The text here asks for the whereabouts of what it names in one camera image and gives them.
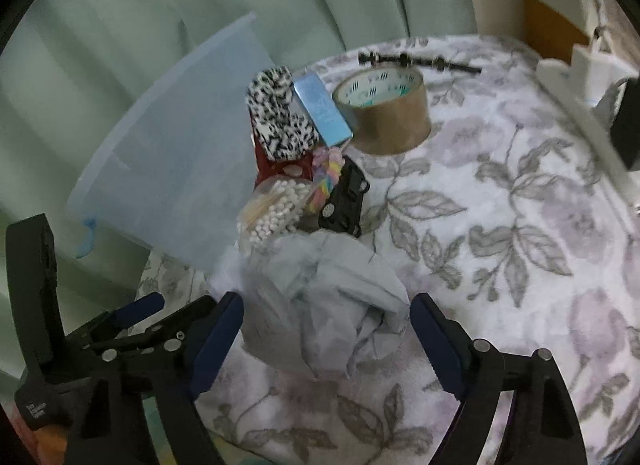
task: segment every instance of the small light blue box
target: small light blue box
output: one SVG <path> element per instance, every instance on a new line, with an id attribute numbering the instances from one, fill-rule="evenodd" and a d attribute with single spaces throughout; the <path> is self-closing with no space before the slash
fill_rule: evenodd
<path id="1" fill-rule="evenodd" d="M 338 145 L 353 136 L 349 125 L 335 107 L 331 95 L 324 89 L 324 84 L 318 75 L 308 73 L 296 78 L 293 87 L 300 103 L 308 112 L 327 146 Z"/>

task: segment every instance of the tape roll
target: tape roll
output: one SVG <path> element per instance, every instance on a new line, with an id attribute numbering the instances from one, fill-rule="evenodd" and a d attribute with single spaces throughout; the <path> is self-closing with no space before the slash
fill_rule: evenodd
<path id="1" fill-rule="evenodd" d="M 364 70 L 338 85 L 333 98 L 353 131 L 352 145 L 367 154 L 406 152 L 431 132 L 427 92 L 418 70 Z"/>

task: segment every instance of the green curtain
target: green curtain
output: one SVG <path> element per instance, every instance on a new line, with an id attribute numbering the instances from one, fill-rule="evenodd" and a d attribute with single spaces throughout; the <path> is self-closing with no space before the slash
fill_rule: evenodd
<path id="1" fill-rule="evenodd" d="M 67 331 L 130 301 L 147 255 L 99 228 L 95 250 L 74 258 L 84 229 L 63 206 L 76 178 L 154 80 L 249 11 L 274 62 L 292 68 L 403 36 L 476 31 L 471 0 L 36 0 L 0 56 L 0 233 L 47 214 Z M 0 257 L 0 389 L 7 390 L 24 363 L 4 273 Z"/>

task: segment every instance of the toy vehicle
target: toy vehicle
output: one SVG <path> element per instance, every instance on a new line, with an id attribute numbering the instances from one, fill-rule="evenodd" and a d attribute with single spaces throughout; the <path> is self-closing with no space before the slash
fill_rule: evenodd
<path id="1" fill-rule="evenodd" d="M 348 233 L 359 238 L 362 198 L 371 185 L 364 173 L 348 156 L 344 157 L 344 166 L 338 185 L 320 210 L 318 225 L 338 233 Z"/>

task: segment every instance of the floral blanket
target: floral blanket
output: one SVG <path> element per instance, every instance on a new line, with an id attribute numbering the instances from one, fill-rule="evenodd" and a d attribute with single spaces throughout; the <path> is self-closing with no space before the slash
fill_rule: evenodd
<path id="1" fill-rule="evenodd" d="M 482 74 L 422 70 L 431 136 L 393 157 L 351 149 L 371 183 L 362 242 L 410 297 L 428 292 L 471 337 L 512 353 L 551 349 L 597 463 L 639 421 L 640 238 L 630 213 L 536 82 L 538 57 L 525 45 L 453 36 L 372 48 L 441 54 Z M 360 69 L 356 57 L 310 69 L 333 90 Z M 161 291 L 167 315 L 200 294 L 220 296 L 211 278 L 152 253 L 140 294 Z M 385 465 L 428 463 L 457 405 L 407 331 L 397 352 L 338 382 L 279 372 L 239 337 L 198 410 L 226 441 L 273 461 Z M 481 463 L 495 458 L 509 405 L 502 395 Z"/>

